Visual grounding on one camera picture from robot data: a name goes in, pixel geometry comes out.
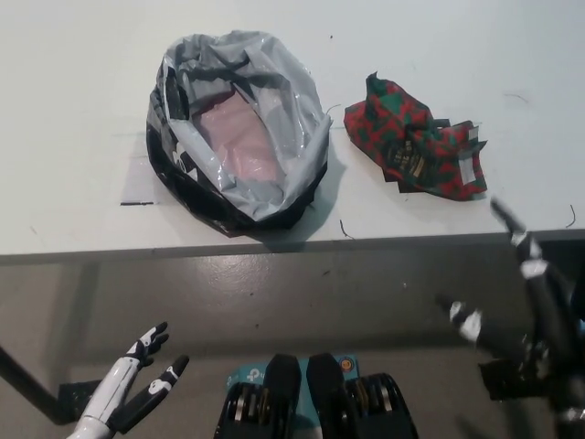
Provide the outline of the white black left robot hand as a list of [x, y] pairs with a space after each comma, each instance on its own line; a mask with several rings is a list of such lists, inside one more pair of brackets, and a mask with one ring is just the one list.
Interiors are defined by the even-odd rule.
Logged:
[[116, 360], [90, 397], [71, 438], [127, 434], [168, 396], [189, 362], [187, 355], [179, 356], [148, 386], [128, 397], [138, 373], [153, 364], [153, 354], [169, 339], [167, 327], [163, 322], [150, 328]]

